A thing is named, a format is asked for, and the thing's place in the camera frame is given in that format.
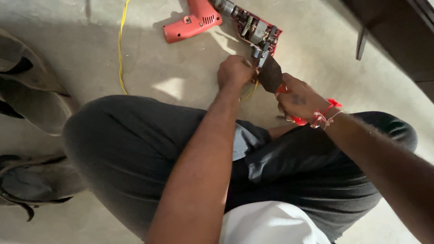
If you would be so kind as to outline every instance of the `thigh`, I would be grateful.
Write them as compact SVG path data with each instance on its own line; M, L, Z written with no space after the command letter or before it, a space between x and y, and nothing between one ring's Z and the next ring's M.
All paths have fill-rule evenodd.
M415 150L417 137L409 124L382 112L353 116ZM331 242L381 199L375 186L325 132L309 126L286 133L244 161L250 183L231 183L227 211L258 201L291 203L304 210Z
M66 154L96 197L144 239L172 168L206 111L137 96L90 102L66 124ZM268 143L267 130L237 121L233 159ZM246 177L235 163L233 177Z

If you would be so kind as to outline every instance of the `gear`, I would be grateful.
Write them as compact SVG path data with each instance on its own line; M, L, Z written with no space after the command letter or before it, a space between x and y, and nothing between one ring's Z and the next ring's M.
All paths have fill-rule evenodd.
M244 27L243 32L241 33L241 36L245 36L247 34L247 31L250 30L250 25L252 24L252 22L253 22L253 17L249 16L247 18L246 27Z

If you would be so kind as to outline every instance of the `red drill housing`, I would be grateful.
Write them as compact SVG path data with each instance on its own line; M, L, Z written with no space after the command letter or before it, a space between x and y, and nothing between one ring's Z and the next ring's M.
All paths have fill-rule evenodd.
M167 43L175 43L223 24L221 15L208 0L187 0L190 15L180 21L163 26Z

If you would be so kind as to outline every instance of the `dark cloth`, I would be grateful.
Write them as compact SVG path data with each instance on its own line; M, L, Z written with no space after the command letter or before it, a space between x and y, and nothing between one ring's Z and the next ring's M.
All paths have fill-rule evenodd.
M108 96L66 124L64 143L96 197L141 239L172 168L206 111L138 96ZM353 114L414 150L414 129L383 112ZM356 164L321 129L297 127L271 141L237 120L226 211L282 201L305 211L333 242L381 199Z

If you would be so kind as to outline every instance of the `yellow cable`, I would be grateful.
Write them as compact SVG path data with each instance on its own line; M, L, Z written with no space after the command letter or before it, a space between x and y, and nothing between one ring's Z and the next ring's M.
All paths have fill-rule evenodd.
M241 99L241 102L246 100L247 98L251 97L255 93L256 88L258 87L258 84L259 84L259 80L256 80L255 89L249 95L247 95L247 97Z
M128 95L127 91L125 90L124 82L122 81L122 54L121 54L121 43L122 43L122 29L124 28L125 18L127 16L127 7L128 2L130 0L127 0L124 6L124 13L122 14L122 22L121 22L121 29L119 30L119 41L118 41L118 50L119 50L119 81L122 87L122 90L124 90L124 94Z

